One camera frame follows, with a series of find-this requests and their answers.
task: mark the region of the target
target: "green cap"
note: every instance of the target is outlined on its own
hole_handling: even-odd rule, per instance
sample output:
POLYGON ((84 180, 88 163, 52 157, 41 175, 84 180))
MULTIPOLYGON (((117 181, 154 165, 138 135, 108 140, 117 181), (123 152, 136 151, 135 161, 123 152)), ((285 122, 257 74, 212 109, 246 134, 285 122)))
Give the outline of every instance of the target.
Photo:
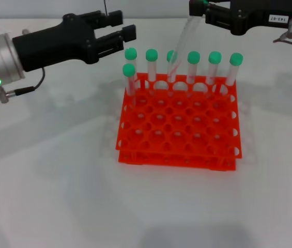
POLYGON ((209 62, 214 64, 214 65, 218 65, 220 63, 220 61, 222 61, 222 54, 220 52, 217 51, 213 51, 210 53, 209 55, 209 62))
POLYGON ((174 52, 175 52, 174 50, 168 51, 168 53, 166 55, 166 61, 170 62, 174 52))
POLYGON ((125 50, 125 59, 127 60, 135 60, 136 59, 136 49, 135 48, 128 48, 125 50))
POLYGON ((200 60, 200 54, 198 53, 198 52, 196 52, 196 51, 193 51, 193 52, 190 52, 189 54, 188 54, 188 62, 189 63, 191 63, 191 64, 197 64, 197 63, 199 63, 199 60, 200 60))
POLYGON ((126 64, 123 66, 123 74, 128 78, 135 75, 135 67, 132 64, 126 64))
POLYGON ((241 66, 242 62, 243 62, 243 56, 241 53, 234 53, 232 54, 232 56, 230 57, 229 60, 230 64, 232 66, 241 66))
POLYGON ((158 59, 158 52, 155 49, 149 49, 146 52, 146 60, 154 62, 158 59))

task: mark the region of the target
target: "test tube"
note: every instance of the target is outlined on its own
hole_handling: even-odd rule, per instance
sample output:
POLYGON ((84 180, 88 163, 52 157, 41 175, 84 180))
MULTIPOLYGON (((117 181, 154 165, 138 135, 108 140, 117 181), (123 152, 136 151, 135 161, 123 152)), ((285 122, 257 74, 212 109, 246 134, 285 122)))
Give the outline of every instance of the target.
MULTIPOLYGON (((167 55, 166 55, 166 61, 168 62, 167 64, 167 70, 169 71, 170 69, 170 61, 172 58, 172 55, 175 51, 174 50, 170 50, 168 51, 167 55)), ((176 81, 176 74, 172 75, 170 78, 167 79, 169 83, 172 83, 174 81, 176 81)))
POLYGON ((123 66, 123 74, 126 78, 126 91, 129 96, 135 95, 135 67, 132 64, 126 64, 123 66))
POLYGON ((125 50, 126 63, 134 65, 135 74, 136 74, 136 57, 137 57, 137 52, 135 48, 128 48, 125 50))
POLYGON ((158 52, 155 49, 149 49, 146 52, 146 59, 148 61, 148 80, 154 82, 156 81, 156 60, 158 59, 158 52))
POLYGON ((208 85, 213 85, 216 80, 218 65, 222 61, 222 54, 220 52, 211 52, 209 55, 209 71, 206 79, 208 85))
POLYGON ((194 84, 196 72, 197 72, 197 64, 200 60, 200 54, 196 51, 190 52, 188 54, 188 75, 187 75, 187 83, 194 84))
POLYGON ((234 84, 236 77, 237 77, 239 67, 241 66, 241 64, 243 62, 242 54, 240 54, 240 53, 232 54, 229 62, 230 62, 230 68, 229 68, 229 72, 228 72, 225 84, 227 86, 232 86, 234 84))

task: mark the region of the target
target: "rack hole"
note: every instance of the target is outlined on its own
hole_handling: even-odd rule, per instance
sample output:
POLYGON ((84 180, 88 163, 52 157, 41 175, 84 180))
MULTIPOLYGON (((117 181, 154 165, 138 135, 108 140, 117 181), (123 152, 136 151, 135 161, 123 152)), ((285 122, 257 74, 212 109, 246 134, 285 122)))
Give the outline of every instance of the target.
POLYGON ((206 93, 208 92, 208 87, 204 83, 196 83, 193 86, 193 91, 200 91, 206 93))
POLYGON ((226 95, 228 93, 228 89, 227 89, 227 87, 224 85, 224 84, 222 84, 221 86, 220 86, 220 94, 222 94, 223 96, 224 95, 226 95))
POLYGON ((236 130, 235 128, 233 128, 233 136, 237 136, 238 135, 238 130, 236 130))
POLYGON ((185 136, 183 133, 177 131, 171 135, 171 142, 175 143, 175 146, 181 146, 185 143, 185 136))
POLYGON ((184 82, 177 82, 173 85, 173 90, 188 90, 188 85, 184 82))
POLYGON ((240 150, 237 147, 234 147, 234 155, 237 156, 240 154, 240 150))
POLYGON ((131 124, 129 124, 128 122, 122 122, 120 126, 123 129, 129 129, 131 124))
POLYGON ((149 85, 150 85, 149 82, 147 80, 145 80, 145 88, 146 89, 149 89, 149 85))
POLYGON ((141 129, 132 129, 129 132, 129 138, 132 141, 139 142, 143 139, 143 137, 144 137, 144 133, 141 129))
POLYGON ((162 115, 162 114, 153 114, 150 118, 150 121, 154 125, 159 126, 159 125, 163 125, 166 122, 166 117, 165 115, 162 115))
POLYGON ((161 130, 154 130, 149 136, 149 141, 154 144, 162 143, 164 140, 165 136, 161 130))
POLYGON ((193 102, 193 107, 197 110, 204 111, 208 108, 208 103, 206 101, 195 101, 193 102))
POLYGON ((177 128, 184 127, 186 122, 187 121, 186 121, 185 117, 183 117, 181 115, 175 115, 171 118, 171 123, 173 124, 174 127, 177 127, 177 128))
POLYGON ((120 147, 120 148, 124 148, 124 147, 127 147, 127 141, 126 140, 124 140, 124 139, 121 139, 120 141, 118 141, 118 146, 120 147))
POLYGON ((132 113, 130 121, 134 124, 141 124, 145 121, 145 115, 143 113, 132 113))
POLYGON ((229 149, 229 153, 234 155, 234 156, 237 156, 237 155, 240 154, 240 150, 237 147, 232 147, 232 148, 229 149))
POLYGON ((197 127, 204 127, 206 125, 206 119, 203 116, 195 116, 192 123, 197 127))
POLYGON ((168 89, 168 84, 166 81, 157 81, 154 84, 154 89, 168 89))
POLYGON ((145 96, 136 96, 135 97, 135 105, 137 107, 142 107, 147 104, 147 98, 145 96))
POLYGON ((175 107, 176 109, 183 110, 187 107, 188 103, 184 99, 175 99, 173 100, 172 104, 173 104, 173 107, 175 107))
POLYGON ((226 102, 221 101, 221 100, 214 102, 212 106, 217 111, 223 112, 223 111, 227 110, 226 102))
POLYGON ((222 134, 216 134, 214 136, 214 141, 217 142, 217 143, 222 143, 222 142, 225 142, 226 141, 226 137, 222 134))
POLYGON ((160 99, 160 98, 156 98, 152 101, 152 104, 155 108, 159 109, 162 107, 166 107, 167 101, 160 99))
POLYGON ((208 144, 208 139, 200 133, 194 133, 192 137, 192 143, 198 148, 203 148, 208 144))

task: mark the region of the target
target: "test tube rack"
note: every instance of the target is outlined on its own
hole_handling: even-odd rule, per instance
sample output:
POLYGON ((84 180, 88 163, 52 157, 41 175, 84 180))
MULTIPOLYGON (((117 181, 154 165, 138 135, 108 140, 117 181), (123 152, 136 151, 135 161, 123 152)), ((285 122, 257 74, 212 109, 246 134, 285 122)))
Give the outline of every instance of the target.
POLYGON ((148 73, 138 73, 135 97, 125 92, 119 162, 234 171, 242 158, 236 82, 226 86, 226 78, 217 77, 207 85, 205 76, 196 76, 194 84, 187 84, 186 75, 166 80, 167 74, 149 82, 148 73), (158 81, 168 89, 155 88, 158 81), (175 84, 187 90, 176 90, 175 84))

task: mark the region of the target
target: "clear plastic tube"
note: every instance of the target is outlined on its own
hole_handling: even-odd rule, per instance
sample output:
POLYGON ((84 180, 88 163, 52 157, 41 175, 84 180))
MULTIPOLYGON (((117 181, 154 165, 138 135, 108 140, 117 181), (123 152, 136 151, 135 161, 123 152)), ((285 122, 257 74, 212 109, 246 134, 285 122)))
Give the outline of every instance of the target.
POLYGON ((216 80, 218 65, 209 63, 209 71, 206 79, 208 85, 213 85, 216 80))
POLYGON ((188 64, 188 75, 187 75, 187 83, 188 84, 194 84, 196 72, 197 72, 197 65, 189 63, 188 64))
MULTIPOLYGON (((168 62, 168 64, 167 64, 167 71, 169 71, 169 69, 170 69, 170 61, 171 61, 171 58, 172 58, 174 52, 175 52, 174 50, 170 50, 170 51, 168 51, 168 53, 166 55, 166 61, 168 62)), ((167 82, 168 83, 173 83, 175 81, 176 81, 176 74, 174 74, 171 77, 168 77, 167 78, 167 82)))
POLYGON ((158 59, 158 52, 155 49, 149 49, 146 52, 146 59, 148 61, 148 80, 154 82, 156 81, 156 60, 158 59))
POLYGON ((174 82, 177 69, 181 63, 182 58, 186 53, 186 45, 193 37, 198 25, 201 22, 201 17, 188 17, 186 25, 179 37, 178 44, 176 46, 175 52, 170 60, 167 78, 169 82, 174 82))
POLYGON ((156 61, 148 61, 148 80, 156 81, 156 61))
POLYGON ((216 81, 218 65, 222 61, 222 54, 213 51, 209 55, 209 70, 206 78, 206 84, 213 85, 216 81))
POLYGON ((229 72, 228 72, 225 84, 227 86, 232 86, 234 85, 234 81, 237 78, 239 67, 241 66, 243 62, 242 54, 240 53, 232 54, 229 62, 230 62, 230 68, 229 68, 229 72))
POLYGON ((126 81, 126 91, 129 96, 135 95, 135 67, 132 64, 126 64, 123 66, 123 74, 126 81))
POLYGON ((231 65, 229 68, 229 72, 227 75, 227 79, 225 84, 227 86, 232 86, 234 84, 235 79, 237 78, 238 75, 238 71, 239 71, 239 67, 238 66, 233 66, 231 65))
POLYGON ((192 51, 188 54, 188 75, 187 75, 187 83, 194 84, 195 77, 197 72, 197 64, 200 61, 200 54, 197 51, 192 51))

